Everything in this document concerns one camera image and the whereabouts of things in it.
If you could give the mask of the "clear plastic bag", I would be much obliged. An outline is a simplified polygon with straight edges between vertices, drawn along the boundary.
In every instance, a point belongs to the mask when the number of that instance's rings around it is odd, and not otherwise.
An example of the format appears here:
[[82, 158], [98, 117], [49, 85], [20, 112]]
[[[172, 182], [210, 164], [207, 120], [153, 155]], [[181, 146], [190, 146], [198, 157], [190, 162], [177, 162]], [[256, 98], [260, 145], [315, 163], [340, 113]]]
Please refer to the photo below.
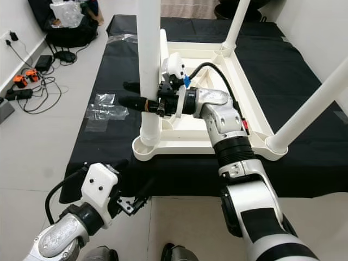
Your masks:
[[80, 2], [52, 0], [49, 6], [54, 13], [54, 19], [51, 22], [52, 28], [76, 28], [79, 27], [84, 18]]

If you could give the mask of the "clear tape strip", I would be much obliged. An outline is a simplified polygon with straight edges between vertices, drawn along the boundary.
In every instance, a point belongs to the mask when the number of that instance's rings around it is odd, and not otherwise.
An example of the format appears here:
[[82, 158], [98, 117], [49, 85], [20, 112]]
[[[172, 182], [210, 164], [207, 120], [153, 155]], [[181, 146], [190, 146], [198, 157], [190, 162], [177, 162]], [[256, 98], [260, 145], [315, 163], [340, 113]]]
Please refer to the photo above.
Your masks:
[[131, 33], [122, 33], [118, 35], [111, 35], [110, 37], [108, 37], [107, 44], [115, 42], [127, 42], [136, 44], [138, 42], [138, 36], [136, 34]]

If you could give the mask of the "beige wicker basket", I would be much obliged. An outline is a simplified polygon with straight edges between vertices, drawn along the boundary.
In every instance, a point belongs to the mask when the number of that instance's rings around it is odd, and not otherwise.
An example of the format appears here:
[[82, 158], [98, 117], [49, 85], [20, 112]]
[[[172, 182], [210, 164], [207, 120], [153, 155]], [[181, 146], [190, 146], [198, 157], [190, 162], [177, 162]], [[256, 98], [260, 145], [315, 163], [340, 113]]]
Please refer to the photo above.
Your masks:
[[216, 19], [214, 8], [219, 0], [161, 0], [161, 17]]

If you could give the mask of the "grey tape patch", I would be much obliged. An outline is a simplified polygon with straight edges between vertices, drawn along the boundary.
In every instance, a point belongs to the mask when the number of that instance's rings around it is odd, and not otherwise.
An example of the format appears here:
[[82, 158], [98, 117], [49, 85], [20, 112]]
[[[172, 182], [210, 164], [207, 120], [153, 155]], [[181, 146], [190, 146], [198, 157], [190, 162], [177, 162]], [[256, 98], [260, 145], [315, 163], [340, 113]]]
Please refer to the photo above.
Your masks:
[[334, 114], [338, 117], [338, 119], [343, 122], [343, 124], [348, 125], [348, 115], [345, 114], [343, 111], [334, 111]]

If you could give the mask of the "grey right robot foot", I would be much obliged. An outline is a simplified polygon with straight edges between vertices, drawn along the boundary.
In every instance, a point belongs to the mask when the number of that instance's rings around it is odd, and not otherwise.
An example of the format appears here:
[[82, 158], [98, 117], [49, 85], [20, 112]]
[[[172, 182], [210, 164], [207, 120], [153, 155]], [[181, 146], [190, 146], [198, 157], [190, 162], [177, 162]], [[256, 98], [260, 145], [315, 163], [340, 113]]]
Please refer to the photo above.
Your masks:
[[196, 255], [182, 245], [167, 243], [161, 252], [160, 261], [199, 261]]

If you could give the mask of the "black round device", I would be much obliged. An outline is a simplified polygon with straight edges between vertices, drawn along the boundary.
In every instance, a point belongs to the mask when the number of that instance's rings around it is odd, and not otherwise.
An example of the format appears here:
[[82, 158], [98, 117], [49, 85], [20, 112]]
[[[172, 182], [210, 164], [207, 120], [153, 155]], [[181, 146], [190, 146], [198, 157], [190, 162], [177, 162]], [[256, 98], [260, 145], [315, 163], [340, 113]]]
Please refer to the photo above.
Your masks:
[[70, 51], [57, 51], [54, 53], [54, 58], [65, 63], [74, 63], [77, 55]]

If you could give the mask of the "grey robot foot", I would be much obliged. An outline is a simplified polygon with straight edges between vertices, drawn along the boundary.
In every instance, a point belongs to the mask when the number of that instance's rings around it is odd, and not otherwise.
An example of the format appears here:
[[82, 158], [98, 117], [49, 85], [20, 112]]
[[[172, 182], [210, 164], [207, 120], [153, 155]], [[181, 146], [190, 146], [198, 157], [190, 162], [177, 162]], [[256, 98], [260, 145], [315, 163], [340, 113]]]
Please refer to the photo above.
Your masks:
[[196, 255], [182, 245], [167, 243], [161, 252], [160, 261], [199, 261]]
[[119, 261], [119, 254], [115, 249], [98, 246], [87, 251], [80, 261]]

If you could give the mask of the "black power adapter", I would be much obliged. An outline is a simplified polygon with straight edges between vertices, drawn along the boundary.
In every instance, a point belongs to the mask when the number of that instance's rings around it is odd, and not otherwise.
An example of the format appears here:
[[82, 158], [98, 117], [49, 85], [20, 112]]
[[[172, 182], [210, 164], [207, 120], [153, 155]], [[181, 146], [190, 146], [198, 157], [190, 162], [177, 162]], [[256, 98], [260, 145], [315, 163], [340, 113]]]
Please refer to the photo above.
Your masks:
[[48, 72], [52, 69], [54, 64], [54, 56], [53, 55], [40, 55], [38, 57], [37, 62], [34, 65], [34, 69], [38, 72]]

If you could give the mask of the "grey box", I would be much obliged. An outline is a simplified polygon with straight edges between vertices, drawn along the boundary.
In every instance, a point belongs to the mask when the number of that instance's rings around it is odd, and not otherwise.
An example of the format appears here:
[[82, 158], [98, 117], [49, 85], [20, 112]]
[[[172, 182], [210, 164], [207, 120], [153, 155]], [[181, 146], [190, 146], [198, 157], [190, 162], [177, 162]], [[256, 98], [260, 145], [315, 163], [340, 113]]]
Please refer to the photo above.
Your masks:
[[15, 108], [10, 100], [5, 98], [0, 99], [0, 123], [3, 123], [14, 112]]

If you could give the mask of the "grey left robot foot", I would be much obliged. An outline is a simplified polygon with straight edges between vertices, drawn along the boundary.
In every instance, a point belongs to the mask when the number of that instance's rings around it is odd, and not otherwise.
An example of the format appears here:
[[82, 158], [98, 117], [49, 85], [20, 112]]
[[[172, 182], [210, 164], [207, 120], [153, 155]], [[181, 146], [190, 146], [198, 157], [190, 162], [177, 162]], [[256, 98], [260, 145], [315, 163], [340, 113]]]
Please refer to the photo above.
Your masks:
[[80, 261], [119, 261], [119, 254], [115, 249], [98, 246], [87, 251]]

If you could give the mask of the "black tablecloth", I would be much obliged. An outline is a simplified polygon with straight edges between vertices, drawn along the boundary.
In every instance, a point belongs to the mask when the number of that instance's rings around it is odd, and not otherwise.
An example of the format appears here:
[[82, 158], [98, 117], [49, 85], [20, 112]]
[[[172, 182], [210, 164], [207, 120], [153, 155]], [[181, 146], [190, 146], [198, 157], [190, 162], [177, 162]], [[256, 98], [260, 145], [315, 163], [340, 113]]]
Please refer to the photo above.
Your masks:
[[[90, 94], [125, 97], [138, 73], [138, 36], [134, 15], [115, 15], [107, 28], [107, 44]], [[233, 53], [251, 85], [272, 132], [320, 87], [301, 53], [270, 22], [245, 22]], [[125, 206], [125, 197], [217, 196], [223, 177], [214, 152], [201, 155], [157, 155], [141, 161], [133, 144], [141, 114], [129, 110], [124, 119], [92, 112], [85, 117], [66, 167], [60, 201], [89, 196]], [[280, 197], [315, 198], [348, 193], [348, 115], [331, 103], [289, 145], [281, 159], [263, 160]]]

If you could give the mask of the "orange black device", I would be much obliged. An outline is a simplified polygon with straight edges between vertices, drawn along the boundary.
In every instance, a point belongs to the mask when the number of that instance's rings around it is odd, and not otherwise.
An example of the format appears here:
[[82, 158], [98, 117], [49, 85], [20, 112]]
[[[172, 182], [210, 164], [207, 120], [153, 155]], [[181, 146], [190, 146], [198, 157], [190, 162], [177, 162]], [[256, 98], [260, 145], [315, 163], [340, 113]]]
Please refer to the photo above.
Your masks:
[[40, 75], [35, 68], [28, 68], [25, 70], [24, 76], [32, 83], [39, 82], [40, 80]]
[[22, 74], [16, 74], [12, 81], [14, 86], [18, 89], [25, 89], [28, 85], [27, 79]]

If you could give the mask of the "black power strip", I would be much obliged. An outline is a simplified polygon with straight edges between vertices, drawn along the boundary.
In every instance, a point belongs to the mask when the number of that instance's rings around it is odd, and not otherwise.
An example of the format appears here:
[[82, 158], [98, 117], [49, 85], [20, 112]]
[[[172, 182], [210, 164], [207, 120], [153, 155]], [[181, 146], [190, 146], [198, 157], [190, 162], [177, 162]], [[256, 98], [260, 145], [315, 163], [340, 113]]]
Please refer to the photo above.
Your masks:
[[13, 88], [9, 88], [5, 92], [5, 96], [4, 96], [4, 98], [8, 101], [29, 100], [32, 97], [33, 97], [32, 89], [15, 90]]

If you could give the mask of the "white plastic children table top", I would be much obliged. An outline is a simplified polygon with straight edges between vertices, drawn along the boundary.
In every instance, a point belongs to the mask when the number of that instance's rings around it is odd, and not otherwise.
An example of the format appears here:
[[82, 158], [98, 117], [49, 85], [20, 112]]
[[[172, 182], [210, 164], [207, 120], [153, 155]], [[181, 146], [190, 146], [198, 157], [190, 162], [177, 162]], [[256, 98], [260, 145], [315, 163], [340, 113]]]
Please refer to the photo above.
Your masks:
[[167, 42], [169, 55], [181, 54], [188, 77], [182, 117], [160, 117], [160, 140], [147, 147], [138, 136], [132, 142], [136, 159], [165, 154], [213, 154], [214, 146], [246, 136], [254, 154], [279, 160], [265, 144], [274, 133], [234, 52], [220, 53], [221, 44]]

